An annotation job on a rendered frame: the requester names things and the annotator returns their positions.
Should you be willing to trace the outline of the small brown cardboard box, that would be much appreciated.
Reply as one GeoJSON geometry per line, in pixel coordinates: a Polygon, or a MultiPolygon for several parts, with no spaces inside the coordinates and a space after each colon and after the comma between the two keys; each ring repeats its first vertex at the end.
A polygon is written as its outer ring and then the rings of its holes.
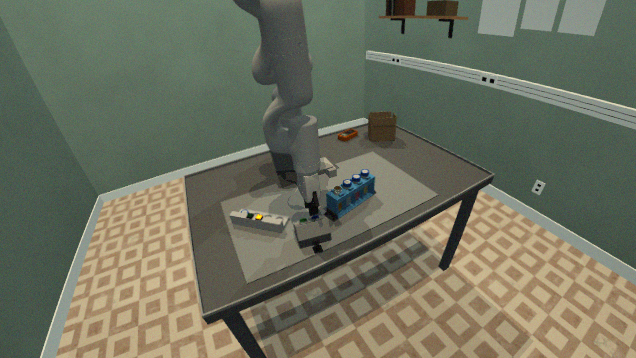
{"type": "Polygon", "coordinates": [[[397,116],[393,112],[368,113],[368,136],[370,141],[395,141],[397,116]]]}

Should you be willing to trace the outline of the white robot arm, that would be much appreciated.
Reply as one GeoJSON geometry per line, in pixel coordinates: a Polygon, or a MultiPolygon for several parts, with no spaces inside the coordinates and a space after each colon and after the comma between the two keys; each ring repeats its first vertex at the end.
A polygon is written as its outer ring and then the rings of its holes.
{"type": "Polygon", "coordinates": [[[329,178],[337,176],[337,169],[328,159],[320,158],[317,118],[302,115],[301,107],[313,98],[313,63],[301,0],[233,1],[258,19],[261,45],[252,61],[255,81],[261,85],[277,84],[272,101],[276,99],[263,117],[268,148],[274,153],[290,154],[298,173],[323,170],[329,178]]]}

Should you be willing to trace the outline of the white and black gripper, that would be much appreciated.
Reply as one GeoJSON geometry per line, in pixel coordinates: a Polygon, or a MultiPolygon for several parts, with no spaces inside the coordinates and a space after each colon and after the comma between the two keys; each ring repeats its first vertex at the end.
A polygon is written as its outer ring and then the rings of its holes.
{"type": "Polygon", "coordinates": [[[298,190],[304,198],[305,208],[309,208],[309,215],[318,214],[318,198],[321,198],[318,172],[297,173],[298,190]],[[306,201],[306,202],[305,202],[306,201]]]}

